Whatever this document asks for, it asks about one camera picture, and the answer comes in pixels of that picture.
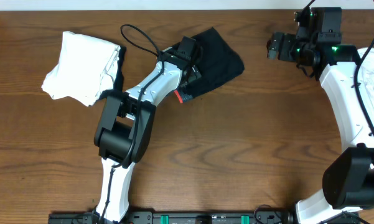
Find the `black pants red waistband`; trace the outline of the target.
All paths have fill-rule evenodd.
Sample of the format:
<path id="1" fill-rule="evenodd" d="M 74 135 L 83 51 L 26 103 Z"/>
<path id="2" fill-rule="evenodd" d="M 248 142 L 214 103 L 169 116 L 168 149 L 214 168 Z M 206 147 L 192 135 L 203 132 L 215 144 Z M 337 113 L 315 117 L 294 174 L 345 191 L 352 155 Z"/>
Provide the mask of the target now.
<path id="1" fill-rule="evenodd" d="M 221 87 L 241 75 L 245 69 L 240 56 L 213 27 L 192 36 L 192 39 L 197 45 L 197 54 L 192 65 L 198 66 L 202 77 L 187 86 L 179 86 L 174 91 L 180 103 Z"/>

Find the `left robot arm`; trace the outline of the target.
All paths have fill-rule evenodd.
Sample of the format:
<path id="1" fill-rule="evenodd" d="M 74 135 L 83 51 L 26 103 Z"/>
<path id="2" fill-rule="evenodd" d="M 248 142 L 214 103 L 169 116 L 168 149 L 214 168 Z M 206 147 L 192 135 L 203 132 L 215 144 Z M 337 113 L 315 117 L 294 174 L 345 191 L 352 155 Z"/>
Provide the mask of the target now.
<path id="1" fill-rule="evenodd" d="M 195 39 L 183 37 L 158 53 L 154 70 L 141 83 L 108 95 L 94 137 L 103 164 L 94 223 L 120 223 L 125 217 L 134 166 L 149 145 L 156 108 L 168 94 L 201 77 L 196 63 L 202 54 Z"/>

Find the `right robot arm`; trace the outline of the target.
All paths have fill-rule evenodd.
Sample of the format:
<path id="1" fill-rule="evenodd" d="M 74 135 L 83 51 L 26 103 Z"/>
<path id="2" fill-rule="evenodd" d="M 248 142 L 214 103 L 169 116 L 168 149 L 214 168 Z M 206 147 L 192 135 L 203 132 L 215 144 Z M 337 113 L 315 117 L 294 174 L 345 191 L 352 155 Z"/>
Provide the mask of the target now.
<path id="1" fill-rule="evenodd" d="M 332 106 L 342 152 L 321 189 L 298 201 L 284 223 L 361 223 L 359 211 L 374 208 L 374 48 L 342 43 L 339 7 L 308 5 L 294 15 L 297 32 L 275 32 L 268 58 L 311 67 Z"/>

